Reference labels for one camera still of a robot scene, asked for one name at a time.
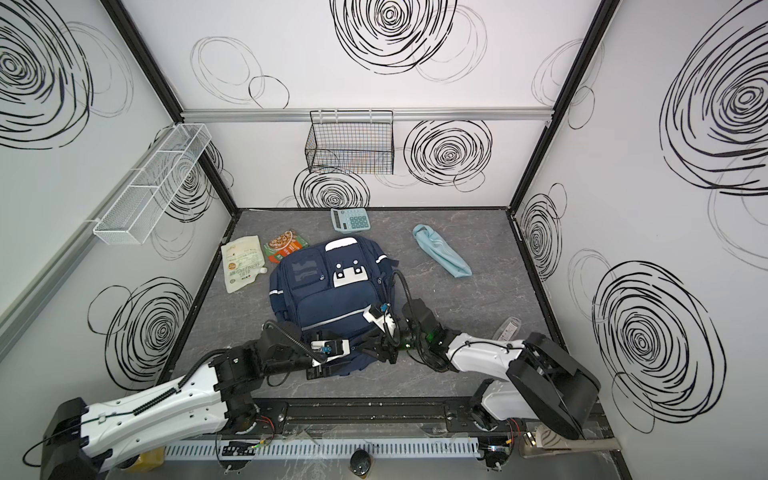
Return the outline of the navy blue student backpack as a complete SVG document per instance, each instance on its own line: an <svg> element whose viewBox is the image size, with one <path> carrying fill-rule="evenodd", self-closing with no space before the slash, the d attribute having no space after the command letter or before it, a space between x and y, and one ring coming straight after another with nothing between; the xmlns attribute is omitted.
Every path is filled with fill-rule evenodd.
<svg viewBox="0 0 768 480"><path fill-rule="evenodd" d="M269 298L276 319L297 325L309 344L349 342L348 353L331 354L327 363L310 367L309 380L346 376L377 360L364 352L364 342L382 330L365 312L393 302L398 264L377 242L351 235L298 250L275 267Z"/></svg>

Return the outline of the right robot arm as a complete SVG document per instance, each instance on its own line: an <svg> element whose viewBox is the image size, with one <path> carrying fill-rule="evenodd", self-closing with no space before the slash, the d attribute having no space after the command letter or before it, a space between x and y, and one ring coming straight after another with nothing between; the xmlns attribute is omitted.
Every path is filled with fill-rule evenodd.
<svg viewBox="0 0 768 480"><path fill-rule="evenodd" d="M579 440L597 403L599 380L545 335L524 340L483 339L443 326L419 299L406 304L409 318L398 318L386 304L362 311L378 332L379 347L363 347L371 356L382 353L391 363L400 351L414 351L418 361L435 372L475 372L491 378L482 389L481 410L495 420L521 417L525 403L533 417L560 436Z"/></svg>

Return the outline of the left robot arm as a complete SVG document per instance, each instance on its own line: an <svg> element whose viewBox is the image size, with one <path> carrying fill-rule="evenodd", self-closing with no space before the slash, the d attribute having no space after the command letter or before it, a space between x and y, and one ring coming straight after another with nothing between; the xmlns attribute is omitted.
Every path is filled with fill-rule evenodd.
<svg viewBox="0 0 768 480"><path fill-rule="evenodd" d="M121 399L62 403L44 434L42 479L102 479L157 447L204 434L240 434L261 421L252 393L270 376L320 367L348 355L343 339L304 343L288 322L260 338L205 354L179 379Z"/></svg>

